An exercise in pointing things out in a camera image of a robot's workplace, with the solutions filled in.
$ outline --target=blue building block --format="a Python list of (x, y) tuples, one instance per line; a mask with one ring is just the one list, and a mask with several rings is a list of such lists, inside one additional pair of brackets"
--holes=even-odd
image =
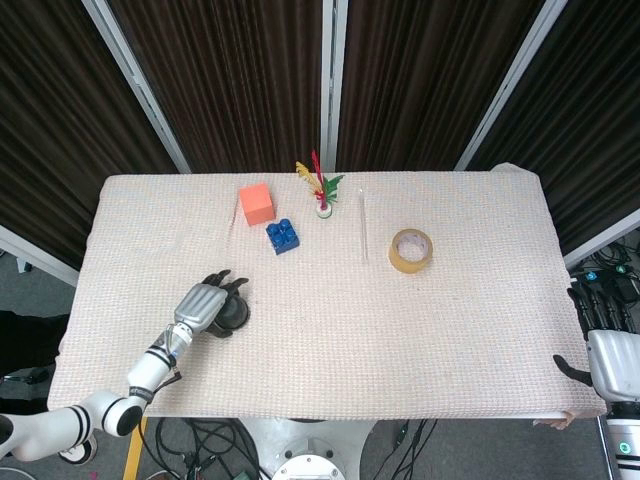
[(300, 240), (288, 218), (283, 218), (279, 223), (270, 223), (267, 227), (267, 235), (269, 235), (276, 255), (300, 245)]

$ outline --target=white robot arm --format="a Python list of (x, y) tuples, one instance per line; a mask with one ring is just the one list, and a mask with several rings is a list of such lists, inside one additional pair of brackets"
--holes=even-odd
[[(196, 334), (206, 330), (227, 337), (247, 320), (249, 309), (237, 291), (248, 280), (239, 278), (220, 286), (228, 273), (210, 275), (180, 302), (175, 323), (167, 326), (127, 375), (128, 397), (99, 391), (78, 405), (52, 412), (0, 415), (0, 458), (11, 452), (21, 461), (38, 460), (81, 445), (94, 429), (116, 437), (131, 433), (155, 393), (180, 378), (176, 362)], [(171, 370), (173, 378), (163, 383)]]
[(624, 303), (578, 285), (569, 289), (587, 342), (591, 372), (554, 355), (569, 378), (593, 387), (607, 403), (609, 434), (623, 480), (640, 480), (640, 335)]

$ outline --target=brown curtain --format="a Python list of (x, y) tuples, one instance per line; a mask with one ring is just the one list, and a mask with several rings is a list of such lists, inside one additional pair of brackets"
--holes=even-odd
[(291, 172), (318, 148), (322, 0), (110, 4), (195, 172)]
[(470, 169), (540, 176), (570, 252), (640, 208), (640, 3), (573, 1)]
[(542, 3), (350, 0), (336, 169), (452, 169)]
[(109, 175), (175, 173), (79, 0), (0, 3), (0, 224), (78, 268)]

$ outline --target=orange block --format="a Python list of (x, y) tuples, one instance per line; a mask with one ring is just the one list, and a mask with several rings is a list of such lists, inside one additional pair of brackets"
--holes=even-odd
[(238, 195), (249, 225), (257, 225), (276, 218), (266, 183), (241, 188), (238, 190)]

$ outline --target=masking tape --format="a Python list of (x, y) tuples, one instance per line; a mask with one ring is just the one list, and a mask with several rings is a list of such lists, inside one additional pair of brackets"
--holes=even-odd
[[(422, 258), (417, 261), (411, 261), (400, 255), (398, 247), (404, 242), (417, 245), (422, 250)], [(426, 267), (432, 255), (433, 244), (431, 243), (431, 239), (427, 237), (424, 232), (414, 228), (407, 228), (396, 233), (389, 247), (389, 261), (396, 270), (402, 273), (419, 272)]]

